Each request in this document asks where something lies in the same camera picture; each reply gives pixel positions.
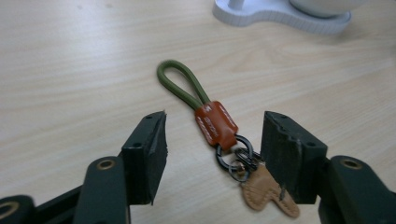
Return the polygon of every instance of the light wood surface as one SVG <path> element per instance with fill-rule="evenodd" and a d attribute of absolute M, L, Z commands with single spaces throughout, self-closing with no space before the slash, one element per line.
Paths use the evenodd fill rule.
<path fill-rule="evenodd" d="M 286 114 L 329 157 L 365 161 L 396 190 L 396 2 L 370 1 L 330 36 L 273 22 L 232 27 L 213 4 L 2 1 L 0 198 L 27 194 L 39 205 L 80 185 L 90 162 L 117 155 L 144 116 L 165 110 L 167 165 L 154 206 L 131 207 L 133 223 L 319 223 L 318 203 L 301 205 L 297 219 L 272 203 L 245 206 L 192 110 L 158 82 L 167 59 L 195 73 L 256 151 L 264 111 Z"/>

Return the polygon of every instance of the green braided cord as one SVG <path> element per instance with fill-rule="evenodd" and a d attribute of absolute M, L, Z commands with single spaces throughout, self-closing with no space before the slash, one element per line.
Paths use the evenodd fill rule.
<path fill-rule="evenodd" d="M 180 71 L 192 85 L 202 102 L 198 101 L 197 99 L 189 95 L 186 91 L 183 91 L 171 80 L 169 80 L 169 78 L 165 75 L 165 70 L 167 68 L 176 68 L 178 71 Z M 174 60 L 162 62 L 157 68 L 157 77 L 166 89 L 168 89 L 175 96 L 186 102 L 187 105 L 189 105 L 193 110 L 196 110 L 203 104 L 210 102 L 209 97 L 206 95 L 198 79 L 195 77 L 192 71 L 183 63 Z"/>

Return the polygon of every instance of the tan leather tag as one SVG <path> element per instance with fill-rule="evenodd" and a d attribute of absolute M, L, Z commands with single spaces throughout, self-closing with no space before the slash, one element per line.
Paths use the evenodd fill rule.
<path fill-rule="evenodd" d="M 242 192 L 247 205 L 254 210 L 261 211 L 268 202 L 274 201 L 286 215 L 290 217 L 300 215 L 297 204 L 285 189 L 282 192 L 282 188 L 262 163 L 256 171 L 251 173 L 242 187 Z"/>

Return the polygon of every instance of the brown leather tab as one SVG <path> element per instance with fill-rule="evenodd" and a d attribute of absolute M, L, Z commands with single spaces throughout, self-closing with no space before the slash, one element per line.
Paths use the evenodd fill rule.
<path fill-rule="evenodd" d="M 261 211 L 268 202 L 274 201 L 276 205 L 288 216 L 298 217 L 300 209 L 288 192 L 276 183 L 264 164 L 260 163 L 258 169 L 251 173 L 242 192 L 249 207 Z"/>
<path fill-rule="evenodd" d="M 220 102 L 209 102 L 196 109 L 195 120 L 210 146 L 220 144 L 223 150 L 228 150 L 236 145 L 238 127 Z"/>

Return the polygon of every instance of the brass rivet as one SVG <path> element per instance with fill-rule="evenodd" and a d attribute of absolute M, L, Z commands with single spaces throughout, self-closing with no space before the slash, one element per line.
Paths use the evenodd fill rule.
<path fill-rule="evenodd" d="M 5 210 L 5 212 L 0 213 L 0 220 L 12 215 L 19 207 L 20 204 L 18 202 L 5 202 L 0 204 L 0 209 Z"/>
<path fill-rule="evenodd" d="M 108 170 L 115 165 L 116 165 L 116 163 L 113 160 L 104 160 L 104 161 L 100 161 L 96 165 L 96 168 L 98 168 L 98 170 Z"/>
<path fill-rule="evenodd" d="M 353 170 L 359 170 L 363 167 L 358 161 L 353 161 L 351 159 L 342 159 L 341 164 Z"/>

